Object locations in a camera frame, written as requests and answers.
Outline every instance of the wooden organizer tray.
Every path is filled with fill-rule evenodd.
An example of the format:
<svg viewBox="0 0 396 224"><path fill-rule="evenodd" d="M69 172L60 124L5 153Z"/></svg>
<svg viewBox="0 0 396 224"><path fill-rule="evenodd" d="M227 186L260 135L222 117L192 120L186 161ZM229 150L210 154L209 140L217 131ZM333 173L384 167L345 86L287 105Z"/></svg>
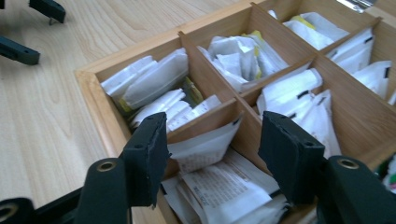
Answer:
<svg viewBox="0 0 396 224"><path fill-rule="evenodd" d="M281 21L302 12L316 11L351 34L356 34L364 27L374 26L376 41L373 62L396 62L396 47L390 42L396 39L396 28L367 13L357 14L330 0L255 1L257 5L249 2L251 1L241 1L77 70L79 86L108 156L117 157L120 154L131 132L100 83L144 56L152 55L155 60L160 60L181 47L186 49L189 56L192 81L205 98L216 94L222 105L169 133L169 143L216 129L243 113L243 122L232 141L232 147L266 171L265 163L257 155L262 122L254 109L256 99L262 87L309 63L310 67L315 67L321 73L322 89L332 91L332 122L343 154L361 160L374 169L394 153L396 107L388 105L324 56L325 52L346 41L351 35L318 51L283 26L280 21L272 18L266 10L273 9ZM289 67L239 93L196 47L207 48L215 35L241 35L254 30L262 32L262 37ZM394 64L389 74L389 91L394 91L396 87L395 67ZM177 165L170 161L166 175L174 174L176 171ZM297 210L286 222L294 223L301 220L307 211L309 210ZM134 208L133 212L136 223L177 223L177 218L161 191L156 209Z"/></svg>

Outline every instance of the wooden compartment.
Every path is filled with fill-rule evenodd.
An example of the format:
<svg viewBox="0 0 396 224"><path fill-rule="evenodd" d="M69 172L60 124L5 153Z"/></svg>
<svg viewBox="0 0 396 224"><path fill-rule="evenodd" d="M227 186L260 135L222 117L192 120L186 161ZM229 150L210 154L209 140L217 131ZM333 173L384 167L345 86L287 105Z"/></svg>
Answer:
<svg viewBox="0 0 396 224"><path fill-rule="evenodd" d="M375 24L376 18L368 14L360 15L352 12L333 0L255 2L258 5L241 1L77 70L76 76L83 97L109 157L117 157L120 154L131 133L100 83L144 56L152 55L154 59L160 60L174 49L181 47L184 47L189 55L191 79L204 97L215 93L222 105L169 133L170 143L218 128L243 113L244 119L232 142L232 147L265 171L265 163L257 155L262 122L253 106L258 92L263 86L293 69L313 62L310 66L317 68L324 79L323 89L332 91L333 124L343 153L364 161L373 169L396 151L396 108L388 105L324 57L322 51L314 50L306 44L281 22L269 16L265 9L275 9L281 20L304 11L323 12L323 16L349 32L357 32L369 24ZM239 93L232 89L196 47L206 48L215 35L241 35L253 30L260 30L263 38L290 67L261 81L251 90ZM393 60L396 57L395 47L391 43L396 38L396 28L381 21L375 27L375 34L377 40L373 61L396 62ZM390 91L396 87L394 67L395 65L390 72ZM176 165L170 162L167 174L171 175L176 170ZM133 212L135 223L177 223L177 218L160 192L156 209L134 208ZM291 222L300 220L305 212L296 212L290 219Z"/></svg>

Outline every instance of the wooden table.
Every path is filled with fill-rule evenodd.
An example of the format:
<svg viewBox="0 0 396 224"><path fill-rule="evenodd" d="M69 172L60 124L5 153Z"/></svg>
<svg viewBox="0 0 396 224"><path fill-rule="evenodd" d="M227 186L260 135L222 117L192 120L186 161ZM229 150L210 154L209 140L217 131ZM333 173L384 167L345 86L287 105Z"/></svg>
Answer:
<svg viewBox="0 0 396 224"><path fill-rule="evenodd" d="M74 70L238 0L58 0L64 24L7 0L0 35L41 53L39 65L0 57L0 201L35 207L82 186L106 157Z"/></svg>

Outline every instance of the wooden box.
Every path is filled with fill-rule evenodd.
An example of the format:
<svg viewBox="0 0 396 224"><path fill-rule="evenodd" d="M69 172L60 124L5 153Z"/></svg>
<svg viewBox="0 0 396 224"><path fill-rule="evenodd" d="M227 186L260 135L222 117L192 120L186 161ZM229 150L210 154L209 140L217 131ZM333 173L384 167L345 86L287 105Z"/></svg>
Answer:
<svg viewBox="0 0 396 224"><path fill-rule="evenodd" d="M323 90L332 91L332 122L343 154L361 160L373 169L396 151L396 108L388 105L324 55L363 28L372 26L376 36L372 61L392 60L396 63L396 19L392 16L392 9L387 7L391 4L391 1L379 0L378 5L385 10L379 7L368 9L373 16L356 13L334 0L241 1L80 68L76 75L107 154L117 157L131 132L100 83L139 58L152 55L154 59L160 60L174 49L184 47L189 56L190 78L204 97L215 93L222 105L169 133L168 142L178 142L213 130L244 113L244 120L232 141L232 147L265 171L265 163L257 155L262 122L254 109L256 99L262 87L268 83L312 62L310 67L317 68L323 77ZM267 13L269 9L276 12L279 21ZM349 31L350 35L326 49L315 50L281 23L309 11L318 12ZM262 32L263 38L289 67L239 93L233 90L196 46L207 48L215 35L241 35L254 30ZM388 97L395 88L396 64L389 73ZM170 162L166 172L170 175L176 170L175 163ZM136 223L177 223L177 218L161 193L156 209L134 208L133 211ZM306 211L299 210L289 221L300 220L305 214Z"/></svg>

